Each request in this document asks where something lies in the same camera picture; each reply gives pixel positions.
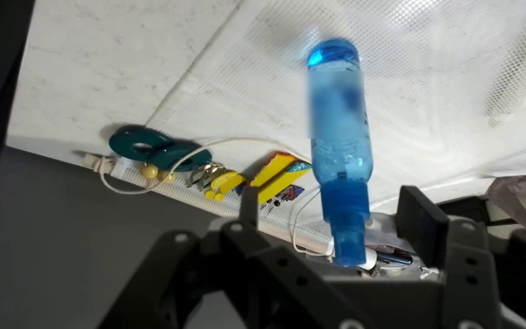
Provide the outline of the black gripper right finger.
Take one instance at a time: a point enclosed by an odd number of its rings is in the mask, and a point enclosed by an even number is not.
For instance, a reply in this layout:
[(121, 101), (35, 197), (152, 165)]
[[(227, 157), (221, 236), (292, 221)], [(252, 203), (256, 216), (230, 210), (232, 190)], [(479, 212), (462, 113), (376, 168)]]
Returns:
[(395, 225), (427, 267), (444, 265), (449, 218), (420, 188), (400, 188)]

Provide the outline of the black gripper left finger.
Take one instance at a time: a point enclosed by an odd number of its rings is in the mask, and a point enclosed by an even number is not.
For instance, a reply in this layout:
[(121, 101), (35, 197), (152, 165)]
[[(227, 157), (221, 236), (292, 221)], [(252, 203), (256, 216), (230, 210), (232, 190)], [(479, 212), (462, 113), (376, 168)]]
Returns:
[(256, 229), (259, 219), (259, 190), (256, 187), (245, 187), (239, 205), (239, 223), (247, 229)]

